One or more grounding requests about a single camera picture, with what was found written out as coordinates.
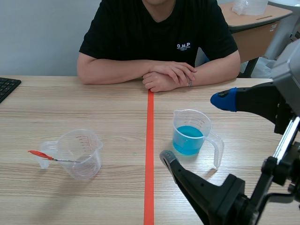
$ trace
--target red spoon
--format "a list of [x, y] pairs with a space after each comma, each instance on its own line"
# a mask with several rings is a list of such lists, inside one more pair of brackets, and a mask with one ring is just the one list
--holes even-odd
[[29, 153], [35, 155], [35, 156], [39, 156], [41, 158], [45, 158], [47, 160], [50, 160], [50, 161], [56, 161], [56, 162], [69, 162], [69, 163], [80, 163], [80, 162], [76, 162], [76, 161], [72, 161], [72, 160], [64, 160], [64, 159], [55, 159], [51, 156], [48, 156], [47, 154], [45, 153], [42, 153], [40, 151], [35, 151], [35, 150], [30, 150], [28, 151]]

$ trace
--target empty measuring cup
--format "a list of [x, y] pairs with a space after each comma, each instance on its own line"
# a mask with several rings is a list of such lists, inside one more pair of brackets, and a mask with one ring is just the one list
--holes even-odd
[[[95, 176], [101, 167], [100, 150], [103, 143], [90, 130], [73, 130], [61, 136], [58, 141], [45, 142], [40, 151], [55, 159], [73, 162], [58, 162], [74, 179], [85, 180]], [[41, 167], [46, 169], [49, 161], [37, 157]]]
[[210, 119], [197, 110], [175, 110], [173, 118], [173, 146], [184, 155], [199, 152], [205, 140], [215, 147], [214, 165], [219, 168], [224, 142], [211, 130]]

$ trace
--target black keyboard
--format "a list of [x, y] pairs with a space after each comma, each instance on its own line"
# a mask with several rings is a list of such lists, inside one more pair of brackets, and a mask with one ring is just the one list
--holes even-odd
[[0, 103], [19, 86], [20, 80], [7, 79], [0, 77]]

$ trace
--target hand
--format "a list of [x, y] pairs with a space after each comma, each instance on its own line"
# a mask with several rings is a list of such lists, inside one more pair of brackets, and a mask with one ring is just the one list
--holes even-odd
[[185, 62], [154, 61], [154, 65], [149, 70], [149, 73], [151, 72], [169, 75], [178, 85], [180, 85], [180, 80], [184, 83], [188, 83], [188, 79], [194, 81], [194, 73], [196, 70]]
[[187, 87], [188, 83], [182, 80], [177, 84], [170, 76], [152, 72], [143, 76], [145, 88], [152, 92], [169, 91], [180, 87]]

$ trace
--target forearm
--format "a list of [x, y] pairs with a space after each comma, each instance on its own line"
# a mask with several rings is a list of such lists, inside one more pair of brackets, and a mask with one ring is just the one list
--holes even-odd
[[192, 86], [222, 83], [235, 79], [240, 72], [240, 55], [235, 52], [222, 59], [210, 61], [196, 68]]
[[150, 64], [150, 60], [93, 60], [78, 67], [78, 75], [84, 84], [121, 83], [142, 77], [149, 72]]

